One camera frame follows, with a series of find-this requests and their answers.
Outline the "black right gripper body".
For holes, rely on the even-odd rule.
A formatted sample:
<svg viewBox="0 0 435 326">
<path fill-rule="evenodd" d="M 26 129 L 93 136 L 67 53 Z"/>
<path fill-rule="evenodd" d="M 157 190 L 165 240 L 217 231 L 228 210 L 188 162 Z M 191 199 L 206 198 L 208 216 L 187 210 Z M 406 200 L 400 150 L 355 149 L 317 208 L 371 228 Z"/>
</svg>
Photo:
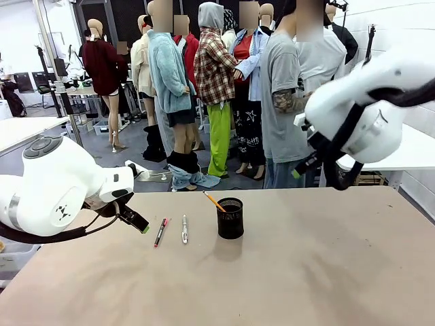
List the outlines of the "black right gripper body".
<svg viewBox="0 0 435 326">
<path fill-rule="evenodd" d="M 307 131 L 307 141 L 309 146 L 316 151 L 320 159 L 320 165 L 325 165 L 328 168 L 332 167 L 332 158 L 329 156 L 329 149 L 331 141 L 327 139 L 322 133 L 316 130 L 313 125 L 304 119 L 302 129 Z"/>
</svg>

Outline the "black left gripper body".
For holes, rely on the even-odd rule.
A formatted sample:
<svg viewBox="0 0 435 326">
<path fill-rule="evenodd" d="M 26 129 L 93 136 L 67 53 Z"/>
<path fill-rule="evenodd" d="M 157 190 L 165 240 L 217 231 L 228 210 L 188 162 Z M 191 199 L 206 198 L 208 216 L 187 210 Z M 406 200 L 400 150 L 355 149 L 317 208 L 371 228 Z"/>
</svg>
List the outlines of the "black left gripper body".
<svg viewBox="0 0 435 326">
<path fill-rule="evenodd" d="M 125 196 L 116 198 L 110 203 L 96 201 L 94 204 L 92 204 L 91 200 L 87 200 L 83 203 L 83 209 L 95 211 L 100 216 L 106 218 L 115 217 L 116 212 L 119 211 L 121 220 L 129 225 L 137 225 L 137 213 L 127 206 L 133 195 L 134 193 L 129 193 Z"/>
</svg>

